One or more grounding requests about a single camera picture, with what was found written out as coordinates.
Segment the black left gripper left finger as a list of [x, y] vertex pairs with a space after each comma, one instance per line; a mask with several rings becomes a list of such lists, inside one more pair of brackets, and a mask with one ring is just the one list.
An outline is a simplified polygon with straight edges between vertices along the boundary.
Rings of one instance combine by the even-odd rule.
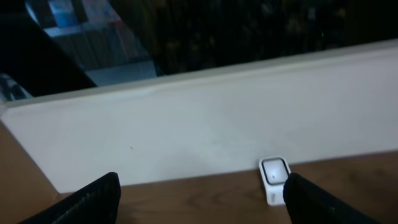
[[21, 224], [115, 224], [120, 198], [118, 174], [109, 172]]

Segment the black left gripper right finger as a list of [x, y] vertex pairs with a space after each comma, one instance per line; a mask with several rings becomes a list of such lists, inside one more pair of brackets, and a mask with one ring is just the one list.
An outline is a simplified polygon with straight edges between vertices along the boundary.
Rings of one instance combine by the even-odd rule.
[[292, 224], [377, 223], [297, 173], [289, 174], [283, 198]]

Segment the white barcode scanner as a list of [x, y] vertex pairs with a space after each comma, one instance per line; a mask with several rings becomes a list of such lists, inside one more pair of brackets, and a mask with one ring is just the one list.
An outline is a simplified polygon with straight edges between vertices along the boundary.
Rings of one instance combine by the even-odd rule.
[[265, 157], [259, 161], [259, 170], [269, 206], [284, 206], [284, 184], [291, 173], [283, 157]]

